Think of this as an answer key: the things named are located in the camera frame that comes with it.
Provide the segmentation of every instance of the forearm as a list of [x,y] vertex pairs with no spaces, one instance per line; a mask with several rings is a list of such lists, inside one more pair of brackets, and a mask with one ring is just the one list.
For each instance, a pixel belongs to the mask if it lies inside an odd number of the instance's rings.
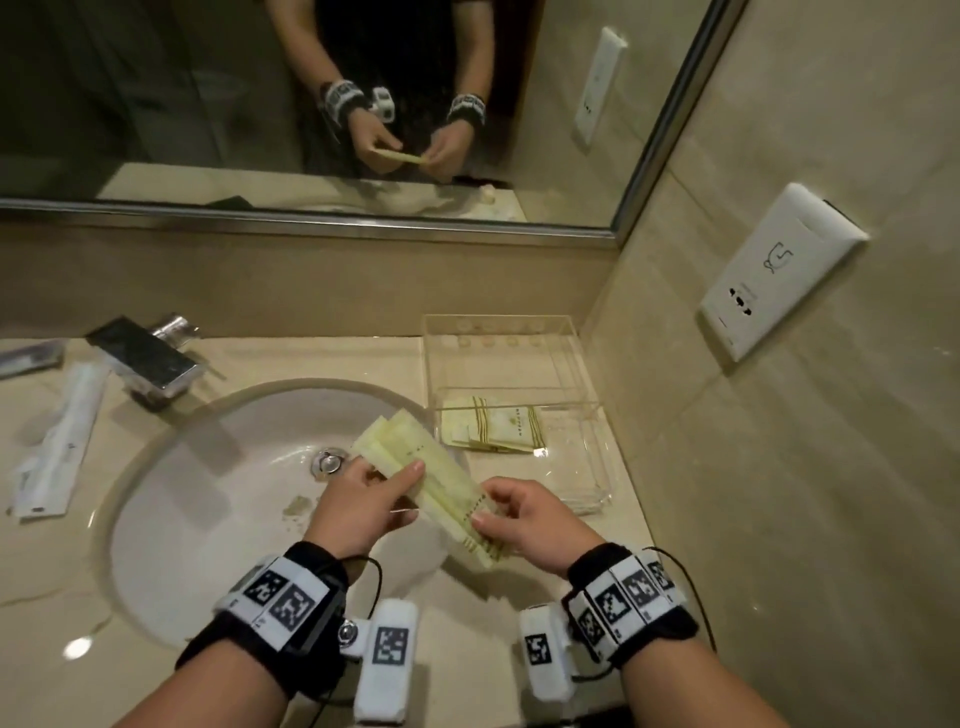
[[637,725],[785,728],[786,723],[697,640],[654,640],[621,671]]
[[218,642],[171,675],[115,728],[272,728],[287,698],[253,657]]
[[454,6],[457,36],[457,93],[490,99],[493,84],[493,8],[490,2],[471,0]]
[[290,67],[310,93],[317,96],[324,84],[343,79],[317,37],[312,0],[305,4],[301,0],[267,0],[267,12]]

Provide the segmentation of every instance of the mirror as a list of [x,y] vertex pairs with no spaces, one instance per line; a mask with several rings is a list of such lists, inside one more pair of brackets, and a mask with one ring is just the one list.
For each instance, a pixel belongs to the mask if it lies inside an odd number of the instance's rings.
[[609,233],[729,4],[8,0],[0,195]]

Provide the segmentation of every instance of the hand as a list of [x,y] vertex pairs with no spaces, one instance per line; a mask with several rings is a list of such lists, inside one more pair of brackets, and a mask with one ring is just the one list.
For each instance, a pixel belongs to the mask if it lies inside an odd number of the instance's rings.
[[423,463],[411,463],[387,480],[373,474],[372,465],[357,457],[330,478],[303,539],[344,559],[369,553],[381,536],[412,523],[417,511],[392,511],[423,478]]
[[433,132],[430,148],[423,153],[424,172],[438,182],[451,182],[460,174],[476,132],[468,121],[457,119]]
[[350,137],[353,139],[353,151],[364,164],[378,175],[388,175],[402,166],[402,161],[386,159],[372,152],[376,142],[382,141],[396,152],[403,149],[403,142],[393,136],[376,114],[366,109],[354,109],[347,117]]
[[566,578],[577,559],[604,539],[536,480],[492,477],[487,494],[507,516],[476,513],[471,522],[482,535],[509,544],[538,569]]

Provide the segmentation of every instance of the sink drain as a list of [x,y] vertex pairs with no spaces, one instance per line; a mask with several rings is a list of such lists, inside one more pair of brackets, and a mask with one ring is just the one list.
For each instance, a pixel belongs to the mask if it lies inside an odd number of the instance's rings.
[[349,453],[340,448],[323,448],[313,456],[310,473],[316,480],[325,481],[340,471],[350,458]]

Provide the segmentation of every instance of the acrylic box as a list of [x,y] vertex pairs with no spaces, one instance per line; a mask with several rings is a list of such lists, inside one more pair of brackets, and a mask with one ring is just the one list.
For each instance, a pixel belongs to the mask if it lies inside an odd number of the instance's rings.
[[488,408],[532,407],[545,447],[532,453],[461,449],[478,482],[538,480],[576,513],[610,501],[600,405],[589,395],[583,354],[566,316],[428,315],[423,318],[428,407],[441,440],[445,411],[484,398]]

